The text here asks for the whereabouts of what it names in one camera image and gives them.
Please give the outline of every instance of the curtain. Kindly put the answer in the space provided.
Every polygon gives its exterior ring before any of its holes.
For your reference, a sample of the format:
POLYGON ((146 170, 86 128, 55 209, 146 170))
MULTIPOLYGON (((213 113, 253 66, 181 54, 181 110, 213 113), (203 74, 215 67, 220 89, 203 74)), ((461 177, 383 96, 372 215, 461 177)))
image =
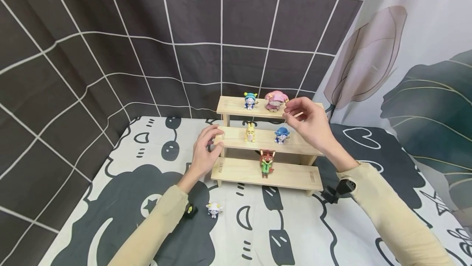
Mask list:
POLYGON ((366 0, 314 98, 332 123, 393 133, 469 229, 471 3, 366 0))
POLYGON ((0 265, 34 265, 131 120, 313 98, 364 0, 0 1, 0 265))

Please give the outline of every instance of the beige sleeve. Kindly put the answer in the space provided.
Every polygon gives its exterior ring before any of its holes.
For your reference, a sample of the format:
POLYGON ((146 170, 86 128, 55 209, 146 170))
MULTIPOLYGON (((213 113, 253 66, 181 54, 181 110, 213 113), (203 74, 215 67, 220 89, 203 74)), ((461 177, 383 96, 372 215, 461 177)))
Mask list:
POLYGON ((170 187, 149 216, 125 241, 108 266, 149 266, 162 242, 176 228, 188 203, 188 195, 170 187))
POLYGON ((352 196, 403 266, 454 265, 436 236, 374 167, 360 163, 338 177, 356 184, 352 196))

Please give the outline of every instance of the blue figurine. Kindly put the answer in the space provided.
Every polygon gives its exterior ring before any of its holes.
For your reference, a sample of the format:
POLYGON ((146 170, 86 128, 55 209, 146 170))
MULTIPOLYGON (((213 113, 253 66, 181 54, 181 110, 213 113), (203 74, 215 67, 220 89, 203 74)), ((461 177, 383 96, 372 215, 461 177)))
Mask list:
POLYGON ((284 141, 289 138, 289 134, 290 132, 286 127, 279 127, 279 129, 275 131, 275 142, 282 145, 284 141))
POLYGON ((244 108, 246 108, 247 110, 252 110, 252 108, 254 108, 254 104, 257 103, 256 96, 257 94, 245 92, 244 93, 244 101, 245 101, 244 108))

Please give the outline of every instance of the large leaf pattern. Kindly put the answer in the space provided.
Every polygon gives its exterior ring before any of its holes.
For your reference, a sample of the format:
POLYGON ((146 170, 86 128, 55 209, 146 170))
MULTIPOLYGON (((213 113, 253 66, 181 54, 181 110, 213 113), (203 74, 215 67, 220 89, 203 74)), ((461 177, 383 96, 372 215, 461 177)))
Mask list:
POLYGON ((373 15, 345 42, 324 89, 336 108, 372 96, 388 79, 406 21, 406 10, 391 6, 373 15))
POLYGON ((412 67, 381 109, 406 151, 444 174, 457 207, 472 207, 472 50, 412 67))

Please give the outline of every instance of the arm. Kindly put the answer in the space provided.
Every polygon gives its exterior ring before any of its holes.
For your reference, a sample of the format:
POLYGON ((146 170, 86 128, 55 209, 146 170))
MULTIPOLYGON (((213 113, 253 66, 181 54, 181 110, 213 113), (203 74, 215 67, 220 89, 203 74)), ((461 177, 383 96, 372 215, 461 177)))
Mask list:
POLYGON ((223 131, 218 125, 205 128, 193 145, 193 160, 187 173, 177 185, 171 186, 149 216, 125 241, 108 266, 149 266, 166 237, 174 231, 188 203, 188 193, 199 178, 211 170, 223 149, 218 144, 212 152, 206 147, 223 131))
POLYGON ((359 163, 334 138, 323 108, 308 98, 287 104, 284 118, 289 126, 319 149, 335 165, 340 179, 356 184, 354 200, 372 220, 377 232, 404 266, 453 265, 447 252, 431 231, 401 200, 370 164, 359 163), (303 112, 297 118, 295 114, 303 112))

